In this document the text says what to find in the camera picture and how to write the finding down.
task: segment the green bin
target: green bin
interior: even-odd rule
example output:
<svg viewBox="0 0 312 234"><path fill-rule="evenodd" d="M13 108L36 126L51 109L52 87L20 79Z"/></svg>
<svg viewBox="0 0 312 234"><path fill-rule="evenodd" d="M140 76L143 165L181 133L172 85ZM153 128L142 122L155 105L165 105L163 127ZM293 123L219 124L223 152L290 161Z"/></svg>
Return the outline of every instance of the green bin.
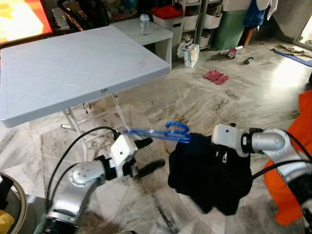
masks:
<svg viewBox="0 0 312 234"><path fill-rule="evenodd" d="M215 29L212 46L217 50L236 47L244 32L247 11L225 11L218 28Z"/></svg>

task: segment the marble floor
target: marble floor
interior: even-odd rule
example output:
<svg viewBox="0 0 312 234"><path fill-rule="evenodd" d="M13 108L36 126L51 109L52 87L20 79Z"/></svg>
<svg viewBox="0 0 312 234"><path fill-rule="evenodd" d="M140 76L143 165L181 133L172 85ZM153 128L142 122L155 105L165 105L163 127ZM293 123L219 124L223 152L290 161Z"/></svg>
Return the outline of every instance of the marble floor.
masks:
<svg viewBox="0 0 312 234"><path fill-rule="evenodd" d="M311 68L270 51L279 41L265 45L253 42L235 59L217 52L203 51L194 68L173 63L173 70L120 94L120 104L127 123L132 126L161 128L168 120L187 123L192 132L210 135L218 123L287 129L299 114L298 94L307 86ZM254 57L249 65L243 60ZM229 75L223 85L202 78L216 69ZM94 116L104 110L108 114L83 125L90 129L100 125L117 126L120 119L111 98L91 103L89 114L75 107L78 119ZM45 188L61 154L76 133L60 128L66 123L61 112L12 129L0 123L0 170L14 177L28 195L45 197ZM89 145L89 158L103 153L112 142L103 136ZM136 155L137 166L163 158L168 162L173 142L155 140ZM60 173L82 161L78 144L62 163ZM266 163L265 156L252 157L253 173ZM80 234L115 234L134 230L139 234L293 234L304 233L303 221L287 227L275 223L276 206L264 185L263 178L254 181L251 192L241 199L236 215L224 216L218 210L202 214L188 197L168 187L168 163L142 179L125 177L105 183L90 198L88 212Z"/></svg>

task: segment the yellow object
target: yellow object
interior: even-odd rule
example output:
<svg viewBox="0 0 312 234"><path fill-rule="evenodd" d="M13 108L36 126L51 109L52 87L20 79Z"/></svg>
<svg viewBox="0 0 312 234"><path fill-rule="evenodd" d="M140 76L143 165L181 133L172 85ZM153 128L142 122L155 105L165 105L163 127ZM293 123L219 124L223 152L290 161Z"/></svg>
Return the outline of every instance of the yellow object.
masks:
<svg viewBox="0 0 312 234"><path fill-rule="evenodd" d="M14 218L7 212L0 210L0 234L7 234L13 223Z"/></svg>

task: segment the television screen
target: television screen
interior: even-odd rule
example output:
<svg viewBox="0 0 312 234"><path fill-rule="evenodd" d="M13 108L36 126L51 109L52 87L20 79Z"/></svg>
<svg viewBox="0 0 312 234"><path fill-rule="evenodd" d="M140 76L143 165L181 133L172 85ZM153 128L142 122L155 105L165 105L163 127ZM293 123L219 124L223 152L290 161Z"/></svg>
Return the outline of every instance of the television screen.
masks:
<svg viewBox="0 0 312 234"><path fill-rule="evenodd" d="M0 44L51 32L40 0L0 0Z"/></svg>

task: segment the floor mat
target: floor mat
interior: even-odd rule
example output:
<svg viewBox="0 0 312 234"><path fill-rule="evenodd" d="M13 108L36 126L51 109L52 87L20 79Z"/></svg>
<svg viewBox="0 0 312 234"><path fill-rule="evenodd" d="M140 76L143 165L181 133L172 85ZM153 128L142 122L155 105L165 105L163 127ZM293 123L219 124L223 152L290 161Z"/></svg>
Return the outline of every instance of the floor mat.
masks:
<svg viewBox="0 0 312 234"><path fill-rule="evenodd" d="M292 60L295 60L295 61L297 61L297 62L300 62L300 63L302 63L302 64L304 64L304 65L309 66L309 67L312 67L312 60L310 60L310 61L304 61L303 59L297 58L297 57L294 56L294 55L287 55L287 54L284 54L283 52L280 52L280 51L277 51L277 50L274 50L274 52L277 53L277 54L279 54L279 55L282 55L282 56L285 56L285 57L287 57L287 58L290 58L290 59L292 59Z"/></svg>

